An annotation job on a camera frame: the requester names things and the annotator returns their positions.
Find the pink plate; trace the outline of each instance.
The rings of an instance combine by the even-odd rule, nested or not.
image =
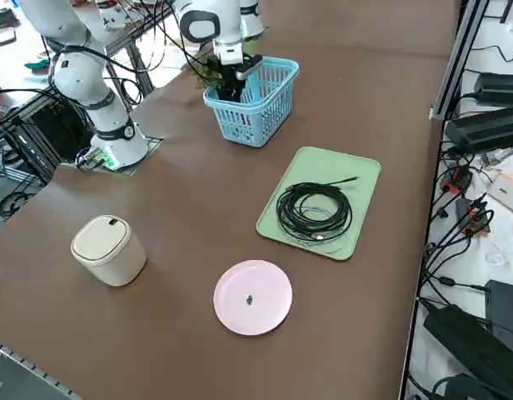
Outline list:
[[[251,260],[222,275],[214,290],[214,310],[233,332],[262,335],[286,318],[291,299],[290,280],[277,265]]]

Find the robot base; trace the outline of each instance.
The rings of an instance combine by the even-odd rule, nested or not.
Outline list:
[[[147,140],[136,124],[134,124],[134,129],[135,134],[131,140],[103,140],[97,135],[92,138],[92,148],[99,148],[103,152],[102,159],[105,161],[103,164],[105,168],[117,171],[138,164],[146,157],[149,151]]]

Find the white cylindrical container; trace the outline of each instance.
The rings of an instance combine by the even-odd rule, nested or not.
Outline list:
[[[127,285],[146,263],[146,251],[129,224],[113,215],[87,223],[73,238],[72,254],[110,286]]]

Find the blue plastic basket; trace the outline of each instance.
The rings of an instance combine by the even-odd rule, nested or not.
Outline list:
[[[219,100],[212,88],[203,99],[214,110],[226,140],[261,148],[290,115],[298,75],[297,62],[264,57],[261,67],[247,78],[242,102]]]

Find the green plant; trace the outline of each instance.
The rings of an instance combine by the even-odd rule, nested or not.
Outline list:
[[[207,65],[208,60],[212,60],[213,62],[217,61],[217,58],[213,54],[205,54],[200,57],[199,61],[201,61],[205,65],[201,65],[199,63],[195,63],[194,67],[199,73],[197,75],[197,81],[199,82],[199,87],[203,89],[214,88],[221,89],[222,88],[222,75],[219,72],[212,71]]]

